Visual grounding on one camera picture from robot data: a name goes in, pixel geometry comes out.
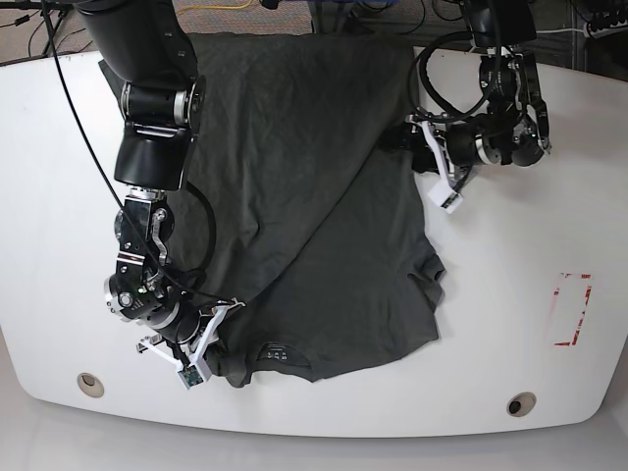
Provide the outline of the dark grey T-shirt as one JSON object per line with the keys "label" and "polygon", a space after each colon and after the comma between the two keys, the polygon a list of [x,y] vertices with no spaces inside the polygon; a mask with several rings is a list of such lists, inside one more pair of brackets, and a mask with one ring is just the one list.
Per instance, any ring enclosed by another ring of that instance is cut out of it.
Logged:
{"label": "dark grey T-shirt", "polygon": [[444,266],[425,234],[411,156],[381,134],[408,115],[412,47],[323,35],[195,34],[207,91],[189,180],[169,202],[177,267],[215,252],[206,292],[224,320],[224,378],[309,382],[402,359],[439,336]]}

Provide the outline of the red tape rectangle marking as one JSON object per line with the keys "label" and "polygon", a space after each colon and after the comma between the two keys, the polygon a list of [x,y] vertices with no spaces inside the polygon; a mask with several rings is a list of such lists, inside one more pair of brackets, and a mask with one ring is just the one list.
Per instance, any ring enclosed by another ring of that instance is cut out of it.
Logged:
{"label": "red tape rectangle marking", "polygon": [[549,341],[554,346],[577,343],[593,285],[590,274],[565,273],[554,290],[550,313]]}

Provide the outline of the white power strip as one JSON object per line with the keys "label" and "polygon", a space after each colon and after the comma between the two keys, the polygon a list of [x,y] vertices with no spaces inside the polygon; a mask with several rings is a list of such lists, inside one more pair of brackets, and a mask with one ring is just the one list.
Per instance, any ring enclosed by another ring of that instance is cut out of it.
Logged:
{"label": "white power strip", "polygon": [[627,31],[627,10],[618,9],[595,13],[587,22],[585,34],[589,38],[602,38]]}

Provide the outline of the black tripod stand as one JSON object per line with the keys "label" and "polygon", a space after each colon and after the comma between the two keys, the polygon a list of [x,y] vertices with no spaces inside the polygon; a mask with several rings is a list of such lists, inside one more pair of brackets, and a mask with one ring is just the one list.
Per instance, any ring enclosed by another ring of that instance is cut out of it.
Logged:
{"label": "black tripod stand", "polygon": [[[93,40],[72,5],[48,6],[55,50],[60,54],[90,51]],[[39,1],[1,2],[1,64],[37,60],[51,55],[51,41]]]}

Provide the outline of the grey metal frame background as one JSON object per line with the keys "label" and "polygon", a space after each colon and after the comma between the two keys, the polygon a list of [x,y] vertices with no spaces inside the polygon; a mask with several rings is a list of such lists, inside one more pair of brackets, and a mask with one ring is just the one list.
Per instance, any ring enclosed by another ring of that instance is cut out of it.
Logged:
{"label": "grey metal frame background", "polygon": [[358,35],[362,32],[355,14],[356,1],[308,1],[314,34]]}

